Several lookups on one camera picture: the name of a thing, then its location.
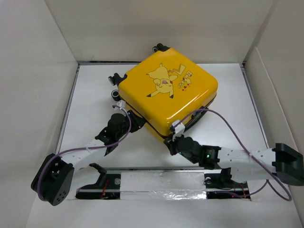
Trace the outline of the yellow hard-shell suitcase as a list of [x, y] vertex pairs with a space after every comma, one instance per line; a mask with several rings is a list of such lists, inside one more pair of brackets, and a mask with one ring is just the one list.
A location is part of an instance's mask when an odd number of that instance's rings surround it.
[[191, 128], [201, 116], [194, 110], [208, 107], [217, 95], [214, 76], [179, 53], [161, 43], [153, 54], [127, 71], [108, 79], [118, 88], [119, 97], [158, 138], [170, 134], [173, 122], [181, 120]]

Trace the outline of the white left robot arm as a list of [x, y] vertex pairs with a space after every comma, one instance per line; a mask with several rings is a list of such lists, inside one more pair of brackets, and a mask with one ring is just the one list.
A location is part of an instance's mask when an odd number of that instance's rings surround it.
[[146, 120], [133, 111], [121, 109], [122, 113], [111, 115], [107, 126], [87, 146], [68, 149], [48, 155], [41, 164], [31, 189], [41, 201], [52, 206], [60, 204], [68, 195], [73, 175], [111, 153], [128, 134], [140, 130]]

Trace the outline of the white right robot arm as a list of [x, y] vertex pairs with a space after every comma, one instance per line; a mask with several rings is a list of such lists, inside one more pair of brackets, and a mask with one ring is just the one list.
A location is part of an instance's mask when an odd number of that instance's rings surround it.
[[284, 143], [264, 151], [233, 150], [201, 145], [191, 137], [169, 137], [164, 140], [171, 155], [179, 154], [207, 170], [220, 169], [220, 183], [230, 187], [235, 182], [266, 180], [277, 177], [292, 186], [304, 184], [303, 155]]

